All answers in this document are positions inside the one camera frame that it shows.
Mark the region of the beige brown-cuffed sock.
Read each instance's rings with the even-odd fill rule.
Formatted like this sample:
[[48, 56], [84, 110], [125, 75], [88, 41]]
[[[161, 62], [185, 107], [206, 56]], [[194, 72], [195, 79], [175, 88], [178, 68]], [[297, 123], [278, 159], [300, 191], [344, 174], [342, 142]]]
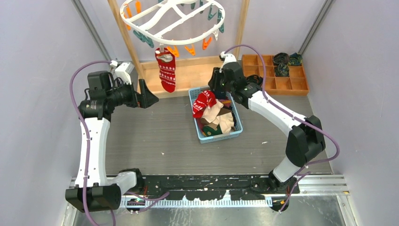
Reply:
[[203, 125], [209, 124], [219, 124], [218, 114], [220, 110], [223, 108], [223, 103], [221, 103], [218, 99], [216, 100], [216, 104], [212, 107], [208, 106], [205, 108], [202, 117], [200, 118], [200, 122]]
[[232, 113], [225, 113], [216, 117], [218, 125], [223, 134], [230, 133], [234, 127], [234, 117]]

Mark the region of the green dotted sock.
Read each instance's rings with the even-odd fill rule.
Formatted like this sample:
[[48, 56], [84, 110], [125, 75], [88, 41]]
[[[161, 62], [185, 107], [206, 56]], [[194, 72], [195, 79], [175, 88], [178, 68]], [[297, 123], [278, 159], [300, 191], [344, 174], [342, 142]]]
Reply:
[[207, 125], [202, 128], [202, 132], [206, 137], [218, 136], [223, 134], [220, 125], [217, 125], [215, 128]]

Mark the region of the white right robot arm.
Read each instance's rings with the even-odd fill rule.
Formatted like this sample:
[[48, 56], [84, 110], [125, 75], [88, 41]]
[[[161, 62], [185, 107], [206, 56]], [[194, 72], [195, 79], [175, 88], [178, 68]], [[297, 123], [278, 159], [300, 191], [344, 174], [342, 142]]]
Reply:
[[294, 174], [325, 150], [320, 119], [314, 115], [305, 117], [275, 101], [262, 91], [259, 82], [244, 76], [238, 62], [215, 67], [208, 85], [212, 91], [229, 92], [236, 103], [260, 114], [287, 136], [286, 156], [266, 180], [274, 193], [285, 190]]

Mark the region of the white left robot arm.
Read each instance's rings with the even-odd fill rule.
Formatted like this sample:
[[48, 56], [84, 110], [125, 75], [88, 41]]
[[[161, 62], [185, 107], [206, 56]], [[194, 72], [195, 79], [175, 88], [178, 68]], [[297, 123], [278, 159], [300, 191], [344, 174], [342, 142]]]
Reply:
[[113, 179], [107, 178], [105, 170], [106, 141], [115, 108], [148, 108], [159, 101], [144, 79], [138, 82], [139, 92], [127, 75], [114, 78], [107, 71], [88, 74], [86, 98], [78, 106], [83, 118], [80, 169], [74, 187], [65, 191], [65, 199], [82, 213], [85, 209], [116, 210], [126, 192], [138, 195], [144, 190], [139, 169], [121, 170]]

